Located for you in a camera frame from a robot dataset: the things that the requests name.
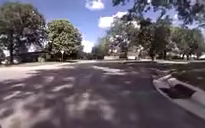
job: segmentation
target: sunlight patch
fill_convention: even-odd
[[[61,86],[55,87],[52,90],[52,92],[58,92],[58,91],[61,91],[62,89],[67,89],[67,88],[72,88],[72,87],[73,87],[72,84],[61,85]]]
[[[108,68],[108,67],[99,67],[99,66],[93,66],[94,69],[99,69],[102,71],[105,71],[107,75],[125,75],[126,73],[124,70],[120,69],[114,69],[114,68]]]

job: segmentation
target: street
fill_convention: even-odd
[[[203,120],[155,90],[149,65],[91,63],[0,70],[0,125],[205,128]]]

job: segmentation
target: tree trunk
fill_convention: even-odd
[[[163,59],[164,59],[164,60],[167,59],[167,52],[166,52],[166,51],[163,52]]]
[[[10,64],[13,64],[13,59],[14,59],[13,51],[14,51],[13,42],[10,42],[10,46],[9,46],[9,54],[10,54],[9,63]]]
[[[187,55],[187,60],[189,60],[190,59],[190,56],[189,55]]]
[[[185,54],[182,55],[182,60],[184,60],[184,56],[185,56]]]

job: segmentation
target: curb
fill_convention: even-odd
[[[200,89],[196,89],[196,92],[192,95],[192,97],[190,99],[172,99],[170,98],[166,93],[164,93],[162,90],[160,90],[160,88],[171,88],[173,86],[176,85],[171,85],[168,80],[169,79],[176,79],[176,78],[171,78],[171,77],[167,77],[167,76],[164,76],[160,79],[154,79],[153,80],[153,85],[155,87],[155,89],[164,97],[166,97],[169,101],[171,101],[172,103],[174,104],[177,104],[179,107],[183,108],[184,110],[190,112],[191,114],[199,117],[200,119],[204,120],[205,121],[205,103],[201,103],[201,100],[196,100],[196,99],[202,99],[200,98],[200,94],[204,94],[205,92],[203,90],[200,90]]]

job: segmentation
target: leafy tree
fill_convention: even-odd
[[[138,29],[132,22],[115,19],[112,27],[107,32],[107,36],[111,40],[111,48],[119,49],[122,57],[127,57],[130,45],[136,41],[135,34],[137,31]]]
[[[52,52],[64,51],[64,55],[68,56],[81,49],[82,36],[71,22],[53,20],[48,23],[48,31]]]
[[[167,52],[170,50],[168,46],[170,46],[171,20],[166,17],[158,20],[154,25],[154,40],[150,51],[166,59]]]
[[[112,0],[114,6],[129,1],[131,0]],[[130,12],[142,15],[150,9],[160,11],[160,17],[164,16],[167,10],[175,9],[185,23],[192,23],[194,20],[205,23],[205,0],[134,0]]]
[[[0,46],[9,50],[10,63],[20,48],[45,41],[44,17],[30,4],[7,2],[0,6]]]
[[[98,38],[98,44],[92,49],[92,56],[95,59],[103,59],[104,56],[109,55],[111,42],[108,37]]]
[[[200,56],[205,51],[205,41],[202,32],[198,29],[177,27],[172,34],[172,40],[176,43],[179,53],[186,55],[187,59],[193,54]]]

